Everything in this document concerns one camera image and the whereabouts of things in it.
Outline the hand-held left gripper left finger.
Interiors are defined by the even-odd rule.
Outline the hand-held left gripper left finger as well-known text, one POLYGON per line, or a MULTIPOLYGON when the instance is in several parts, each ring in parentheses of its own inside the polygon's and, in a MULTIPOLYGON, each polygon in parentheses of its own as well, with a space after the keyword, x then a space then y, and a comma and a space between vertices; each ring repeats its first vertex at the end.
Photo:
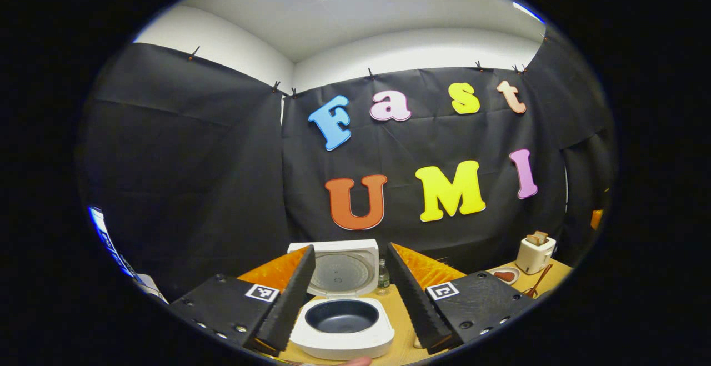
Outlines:
POLYGON ((173 301, 170 312, 234 350, 278 356, 286 349, 316 267, 313 245, 264 264, 248 277, 218 273, 173 301))

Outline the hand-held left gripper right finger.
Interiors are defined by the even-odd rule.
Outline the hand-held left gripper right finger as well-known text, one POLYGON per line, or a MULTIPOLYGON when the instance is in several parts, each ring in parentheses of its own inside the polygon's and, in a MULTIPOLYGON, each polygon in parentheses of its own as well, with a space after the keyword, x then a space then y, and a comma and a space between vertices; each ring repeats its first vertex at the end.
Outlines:
POLYGON ((485 340, 535 305, 533 298, 484 270, 423 287, 405 251, 390 243, 386 263, 429 354, 485 340))

